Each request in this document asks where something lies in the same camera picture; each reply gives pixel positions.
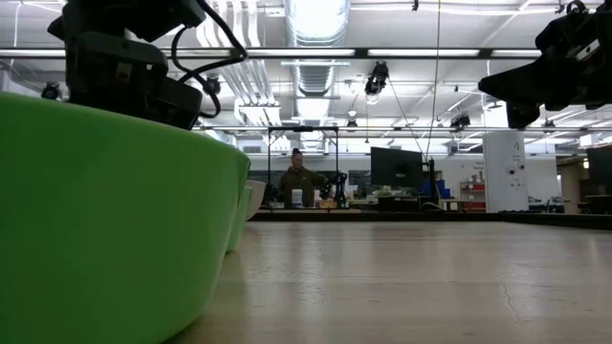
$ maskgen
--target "cable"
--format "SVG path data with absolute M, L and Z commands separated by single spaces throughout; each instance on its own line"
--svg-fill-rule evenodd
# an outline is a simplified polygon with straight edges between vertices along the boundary
M 172 39 L 172 47 L 170 49 L 170 56 L 176 68 L 180 69 L 181 71 L 185 73 L 189 73 L 191 72 L 191 70 L 183 66 L 177 56 L 179 40 L 181 40 L 181 37 L 183 36 L 183 33 L 185 33 L 186 30 L 187 28 L 182 28 L 176 33 L 176 35 L 174 35 L 174 38 Z M 207 94 L 210 97 L 210 99 L 214 103 L 214 108 L 215 108 L 214 115 L 201 113 L 200 116 L 204 118 L 216 118 L 219 115 L 219 113 L 221 113 L 221 102 L 219 102 L 219 98 L 217 97 L 217 95 L 214 94 L 214 91 L 210 89 L 210 86 L 208 85 L 208 83 L 204 80 L 204 78 L 201 75 L 199 74 L 194 75 L 193 78 L 195 78 L 202 85 L 202 90 L 204 91 L 205 94 Z
M 440 66 L 440 16 L 442 9 L 442 0 L 438 0 L 438 33 L 436 42 L 436 72 L 433 78 L 433 107 L 431 109 L 431 125 L 429 126 L 429 137 L 427 139 L 427 150 L 425 153 L 425 160 L 429 158 L 429 147 L 431 145 L 431 133 L 433 132 L 433 122 L 436 119 L 436 96 L 438 93 L 438 67 Z
M 236 56 L 236 57 L 231 57 L 231 58 L 225 59 L 223 61 L 214 62 L 214 63 L 210 63 L 210 64 L 205 65 L 205 66 L 198 67 L 198 68 L 196 68 L 193 71 L 188 71 L 188 72 L 186 72 L 185 75 L 183 75 L 179 79 L 179 82 L 186 82 L 189 79 L 195 77 L 196 75 L 199 75 L 199 74 L 204 73 L 206 71 L 210 71 L 210 70 L 213 70 L 213 69 L 216 69 L 216 68 L 220 68 L 220 67 L 229 66 L 229 65 L 235 64 L 235 63 L 240 63 L 240 62 L 246 60 L 247 58 L 249 58 L 249 54 L 247 53 L 245 48 L 242 46 L 242 44 L 240 44 L 238 39 L 236 39 L 236 36 L 231 32 L 231 29 L 228 26 L 228 24 L 225 21 L 223 21 L 223 19 L 219 16 L 219 14 L 217 14 L 217 12 L 214 11 L 212 9 L 212 7 L 209 4 L 207 4 L 207 2 L 205 0 L 196 0 L 196 1 L 198 2 L 198 5 L 200 5 L 200 7 L 202 7 L 204 12 L 206 14 L 208 14 L 208 16 L 215 23 L 217 23 L 219 28 L 221 28 L 223 33 L 228 37 L 229 42 L 231 42 L 231 45 L 234 47 L 234 49 L 236 51 L 238 51 L 239 55 Z
M 412 126 L 410 125 L 410 122 L 408 121 L 408 117 L 405 115 L 404 108 L 402 107 L 402 103 L 400 102 L 400 98 L 398 97 L 397 92 L 395 92 L 395 87 L 393 86 L 391 75 L 389 75 L 388 79 L 389 79 L 389 85 L 391 85 L 391 91 L 393 91 L 393 95 L 395 96 L 395 100 L 398 102 L 398 106 L 400 107 L 402 116 L 404 116 L 405 126 L 408 127 L 408 129 L 410 130 L 410 134 L 412 135 L 412 138 L 414 139 L 415 142 L 417 142 L 417 147 L 419 147 L 419 150 L 421 151 L 423 158 L 425 158 L 425 161 L 427 161 L 425 152 L 423 151 L 423 148 L 421 147 L 421 144 L 419 143 L 419 139 L 417 138 L 416 134 L 414 134 L 414 131 L 412 130 Z

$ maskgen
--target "fluorescent light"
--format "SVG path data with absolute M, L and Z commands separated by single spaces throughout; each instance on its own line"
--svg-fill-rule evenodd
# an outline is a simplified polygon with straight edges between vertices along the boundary
M 349 67 L 351 62 L 340 62 L 340 61 L 281 61 L 280 65 L 283 67 Z
M 478 56 L 479 50 L 471 49 L 370 49 L 368 56 L 416 56 L 416 57 L 435 57 L 438 54 L 442 57 L 463 57 Z
M 352 56 L 354 49 L 248 49 L 250 57 L 258 56 Z
M 491 56 L 493 57 L 540 57 L 542 53 L 539 50 L 494 50 Z
M 32 56 L 32 57 L 65 57 L 63 49 L 0 49 L 2 57 Z
M 167 57 L 172 56 L 172 51 L 169 49 L 162 49 Z M 201 57 L 228 57 L 230 56 L 230 51 L 227 49 L 179 49 L 177 51 L 177 55 L 179 57 L 185 56 L 201 56 Z
M 169 49 L 162 49 L 166 56 L 170 57 Z M 0 55 L 5 58 L 11 57 L 66 57 L 63 49 L 0 49 Z M 201 56 L 201 57 L 228 57 L 230 51 L 227 49 L 179 49 L 179 57 Z

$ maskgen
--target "bottle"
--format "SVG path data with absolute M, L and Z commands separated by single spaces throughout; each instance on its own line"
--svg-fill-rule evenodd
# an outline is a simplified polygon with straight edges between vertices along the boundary
M 302 207 L 302 193 L 301 189 L 291 190 L 291 207 L 301 208 Z

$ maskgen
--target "ceiling-mounted camera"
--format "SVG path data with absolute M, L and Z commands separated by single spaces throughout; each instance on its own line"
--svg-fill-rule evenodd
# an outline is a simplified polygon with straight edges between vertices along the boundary
M 470 126 L 470 124 L 470 116 L 468 114 L 457 115 L 450 121 L 451 128 L 465 128 Z
M 386 62 L 377 61 L 374 70 L 367 78 L 365 84 L 365 93 L 368 96 L 377 96 L 386 86 L 386 80 L 389 78 L 389 69 L 386 66 Z
M 219 83 L 219 75 L 207 75 L 207 84 L 209 89 L 215 94 L 218 95 L 221 93 L 221 83 Z
M 40 94 L 42 98 L 50 99 L 50 100 L 58 100 L 61 99 L 61 90 L 59 89 L 58 82 L 47 82 L 47 86 L 45 86 L 44 90 L 42 90 L 42 94 Z

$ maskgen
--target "black cable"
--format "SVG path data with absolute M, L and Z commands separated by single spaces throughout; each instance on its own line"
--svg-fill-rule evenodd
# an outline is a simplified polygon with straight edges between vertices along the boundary
M 183 36 L 183 33 L 185 33 L 186 30 L 187 28 L 182 28 L 174 35 L 174 39 L 172 39 L 172 47 L 170 49 L 170 57 L 172 58 L 172 62 L 174 63 L 176 68 L 180 69 L 185 73 L 191 73 L 192 71 L 189 68 L 183 66 L 177 56 L 179 40 L 181 40 L 181 37 Z M 214 94 L 214 91 L 210 89 L 210 86 L 200 74 L 194 75 L 193 78 L 195 78 L 202 85 L 202 90 L 210 97 L 210 99 L 214 103 L 215 108 L 214 115 L 201 113 L 200 116 L 204 118 L 216 118 L 221 112 L 221 102 L 219 102 L 219 98 L 217 97 L 217 95 Z
M 208 64 L 206 66 L 198 67 L 198 68 L 194 69 L 193 71 L 188 71 L 188 72 L 186 72 L 185 75 L 183 75 L 179 79 L 179 82 L 186 82 L 189 79 L 191 79 L 191 78 L 195 77 L 196 75 L 199 75 L 199 74 L 201 74 L 203 72 L 210 71 L 210 70 L 213 70 L 213 69 L 216 69 L 216 68 L 220 68 L 220 67 L 229 66 L 229 65 L 234 64 L 234 63 L 240 63 L 240 62 L 246 60 L 247 58 L 249 58 L 249 54 L 247 53 L 245 48 L 242 46 L 242 44 L 240 44 L 240 42 L 238 42 L 238 39 L 236 39 L 236 36 L 233 35 L 233 33 L 231 32 L 231 29 L 228 26 L 228 24 L 219 16 L 219 14 L 217 14 L 217 12 L 214 11 L 212 9 L 212 7 L 209 4 L 207 4 L 207 2 L 205 0 L 196 0 L 196 1 L 198 2 L 198 5 L 200 5 L 200 7 L 202 7 L 204 12 L 206 14 L 208 14 L 208 16 L 215 23 L 217 23 L 219 28 L 221 28 L 223 33 L 228 37 L 228 40 L 231 43 L 231 45 L 233 46 L 233 48 L 236 51 L 238 51 L 239 55 L 236 56 L 236 57 L 225 59 L 223 61 L 210 63 L 210 64 Z

